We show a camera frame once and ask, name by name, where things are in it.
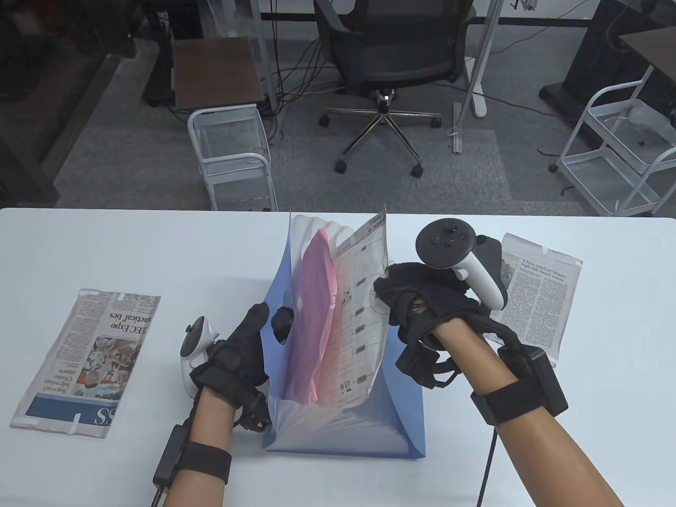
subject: black glove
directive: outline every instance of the black glove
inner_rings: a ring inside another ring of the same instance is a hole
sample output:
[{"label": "black glove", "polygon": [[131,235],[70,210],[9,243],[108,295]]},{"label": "black glove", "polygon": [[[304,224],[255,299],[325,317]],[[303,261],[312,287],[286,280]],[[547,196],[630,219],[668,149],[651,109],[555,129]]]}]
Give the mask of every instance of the black glove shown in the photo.
[{"label": "black glove", "polygon": [[253,305],[228,339],[217,340],[207,348],[209,360],[190,374],[198,388],[209,387],[235,408],[243,407],[238,422],[254,431],[270,424],[265,396],[256,389],[268,380],[260,330],[269,316],[267,304]]},{"label": "black glove", "polygon": [[459,372],[449,358],[437,363],[443,346],[434,336],[434,329],[453,318],[461,318],[478,334],[495,333],[510,347],[521,347],[514,331],[492,320],[482,311],[479,302],[466,296],[469,286],[452,270],[438,270],[417,262],[393,264],[387,277],[378,278],[373,288],[378,298],[390,307],[389,324],[399,326],[399,338],[406,349],[397,360],[397,367],[418,384],[432,389],[444,387],[434,374]]}]

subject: wire basket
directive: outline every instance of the wire basket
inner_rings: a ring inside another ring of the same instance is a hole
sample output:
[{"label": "wire basket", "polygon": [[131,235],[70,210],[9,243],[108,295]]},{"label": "wire basket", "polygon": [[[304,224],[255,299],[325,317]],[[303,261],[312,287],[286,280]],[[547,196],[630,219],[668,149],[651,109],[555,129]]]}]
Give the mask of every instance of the wire basket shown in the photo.
[{"label": "wire basket", "polygon": [[255,105],[196,111],[188,133],[213,210],[277,211],[270,149]]}]

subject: office chair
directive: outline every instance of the office chair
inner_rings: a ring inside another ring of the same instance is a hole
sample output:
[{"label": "office chair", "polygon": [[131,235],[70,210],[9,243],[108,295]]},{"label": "office chair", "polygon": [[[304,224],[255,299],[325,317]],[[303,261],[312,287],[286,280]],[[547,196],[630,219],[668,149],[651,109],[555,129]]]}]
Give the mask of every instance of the office chair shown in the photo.
[{"label": "office chair", "polygon": [[416,158],[411,176],[423,175],[423,159],[408,142],[394,118],[430,118],[441,126],[441,114],[390,109],[397,88],[447,80],[463,73],[468,22],[476,15],[473,0],[356,0],[345,19],[338,18],[329,0],[314,0],[319,41],[324,57],[335,64],[350,95],[376,92],[374,110],[329,107],[329,114],[375,115],[343,150],[333,168],[343,174],[345,157],[378,123],[388,124]]}]

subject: forearm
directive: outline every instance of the forearm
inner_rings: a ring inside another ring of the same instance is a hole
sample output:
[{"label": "forearm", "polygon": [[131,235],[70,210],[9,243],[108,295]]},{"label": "forearm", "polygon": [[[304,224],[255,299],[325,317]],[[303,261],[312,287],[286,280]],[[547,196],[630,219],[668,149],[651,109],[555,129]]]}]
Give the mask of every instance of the forearm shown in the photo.
[{"label": "forearm", "polygon": [[[493,349],[462,320],[437,327],[441,344],[484,395],[516,382]],[[514,467],[537,507],[621,507],[589,458],[544,408],[498,427]]]},{"label": "forearm", "polygon": [[[235,408],[208,388],[197,405],[190,440],[230,450]],[[211,475],[181,470],[167,495],[164,507],[221,507],[225,484]]]}]

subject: white metal cart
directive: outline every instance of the white metal cart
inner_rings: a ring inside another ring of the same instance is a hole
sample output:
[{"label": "white metal cart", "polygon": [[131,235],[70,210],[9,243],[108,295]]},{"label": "white metal cart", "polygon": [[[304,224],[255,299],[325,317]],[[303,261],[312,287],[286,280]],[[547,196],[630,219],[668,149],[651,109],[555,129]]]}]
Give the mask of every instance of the white metal cart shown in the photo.
[{"label": "white metal cart", "polygon": [[[639,128],[629,121],[629,115],[636,107],[653,118],[664,118],[637,97],[653,72],[653,61],[660,61],[662,58],[661,53],[655,56],[649,50],[654,51],[657,48],[658,51],[669,53],[669,45],[665,45],[663,41],[665,36],[668,41],[676,41],[676,31],[672,30],[676,28],[667,32],[655,30],[622,36],[651,65],[640,80],[615,84],[595,93],[575,125],[557,163],[550,166],[550,172],[561,170],[599,215],[653,214],[676,190],[675,180],[671,188],[660,197],[646,182],[656,171],[676,168],[676,130],[671,127],[650,129],[645,125]],[[605,93],[630,88],[634,88],[634,91],[628,100],[594,105]],[[589,125],[603,142],[598,149],[569,155],[571,145],[583,123]]]},{"label": "white metal cart", "polygon": [[195,111],[188,133],[214,211],[277,211],[268,139],[254,104]]}]

